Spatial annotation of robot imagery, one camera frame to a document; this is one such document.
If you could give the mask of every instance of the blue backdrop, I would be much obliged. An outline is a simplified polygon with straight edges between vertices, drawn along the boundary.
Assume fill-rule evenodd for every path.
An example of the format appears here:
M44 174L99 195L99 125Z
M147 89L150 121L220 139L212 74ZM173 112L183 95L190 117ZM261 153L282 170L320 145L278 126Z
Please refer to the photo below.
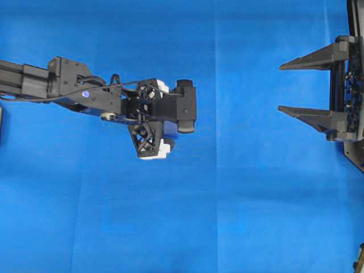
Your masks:
M345 1L2 1L0 59L197 88L196 132L142 162L127 128L6 104L1 272L352 272L364 181L277 111L326 109L328 72L278 66L348 33Z

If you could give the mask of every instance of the cable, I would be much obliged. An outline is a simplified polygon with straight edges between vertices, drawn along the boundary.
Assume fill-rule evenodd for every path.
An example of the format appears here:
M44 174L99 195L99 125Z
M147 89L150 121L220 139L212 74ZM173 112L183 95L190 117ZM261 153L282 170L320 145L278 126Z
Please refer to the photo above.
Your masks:
M2 101L17 101L17 102L47 102L47 101L56 101L56 100L60 100L62 98L68 98L74 94L77 94L79 92L82 92L82 91L93 91L93 90L103 90L105 88L111 88L111 87L123 87L123 86L126 86L126 85L132 85L132 84L138 84L138 83L141 83L141 82L144 82L144 81L129 81L129 82L125 82L123 84L114 84L114 85L105 85L105 86L101 86L101 87L91 87L91 88L83 88L83 89L79 89L79 90L76 90L74 92L71 92L67 95L64 95L64 96L59 96L59 97L54 97L54 98L33 98L33 99L18 99L18 98L4 98L2 96L0 96L0 100ZM143 84L143 85L146 85L146 86L149 86L151 88L153 88L154 90L156 91L159 91L159 92L162 92L163 94L166 94L166 95L170 95L170 96L183 96L182 94L178 94L178 93L168 93L168 92L165 92L163 90L160 90L159 88L157 87L154 87L150 84ZM131 89L126 89L124 88L126 91L128 92L138 92L137 90L131 90Z
M125 123L128 123L128 122L138 122L137 119L134 119L134 118L121 118L121 117L117 117L116 118L117 120L120 119L121 121L125 122Z
M156 87L154 87L153 85L150 85L150 84L142 84L141 86L143 86L143 85L145 85L145 86L147 86L147 87L150 87L150 88L153 88L153 89L155 89L155 90L157 90L157 91L159 91L159 92L161 92L161 93L163 93L163 94L166 94L166 95L170 95L170 96L179 96L179 97L182 97L182 96L183 96L182 94L178 94L178 93L168 93L168 92L163 91L163 90L160 90L159 88L156 88Z
M89 81L97 81L99 82L102 86L105 86L106 85L106 81L99 77L99 76L88 76L88 77L82 77L82 78L79 78L77 80L78 83L80 82L89 82Z
M111 80L110 80L110 85L114 85L114 82L116 82L117 84L121 84L120 76L118 74L112 75ZM128 95L123 91L134 92L134 90L128 89L128 88L122 88L121 91L122 91L122 94L127 98L128 98Z

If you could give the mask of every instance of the purple led light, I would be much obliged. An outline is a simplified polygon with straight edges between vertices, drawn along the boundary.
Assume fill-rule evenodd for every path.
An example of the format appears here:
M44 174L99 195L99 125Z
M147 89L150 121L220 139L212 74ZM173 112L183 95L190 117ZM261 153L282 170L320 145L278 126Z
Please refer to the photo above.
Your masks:
M82 91L82 96L84 96L85 98L88 98L90 96L90 92Z

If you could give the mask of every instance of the blue cloth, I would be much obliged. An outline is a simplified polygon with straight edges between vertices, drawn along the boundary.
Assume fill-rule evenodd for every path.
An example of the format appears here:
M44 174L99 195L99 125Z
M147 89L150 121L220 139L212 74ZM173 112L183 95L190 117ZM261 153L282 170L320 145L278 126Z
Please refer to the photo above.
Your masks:
M137 159L127 128L1 103L1 272L352 272L363 174L277 111L328 72L279 72L348 33L344 1L3 1L0 59L197 88L196 132Z

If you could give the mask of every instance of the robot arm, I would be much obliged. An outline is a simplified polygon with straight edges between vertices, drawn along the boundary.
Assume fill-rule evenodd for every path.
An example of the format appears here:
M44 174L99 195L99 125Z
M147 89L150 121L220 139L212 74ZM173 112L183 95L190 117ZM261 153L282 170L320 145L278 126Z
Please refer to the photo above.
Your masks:
M164 137L165 122L175 123L179 133L193 133L197 119L192 81L177 81L177 87L169 90L155 78L122 84L119 76L113 75L107 84L85 64L62 57L51 60L48 69L0 60L0 100L53 102L125 124L142 159L165 158L172 151L175 143Z

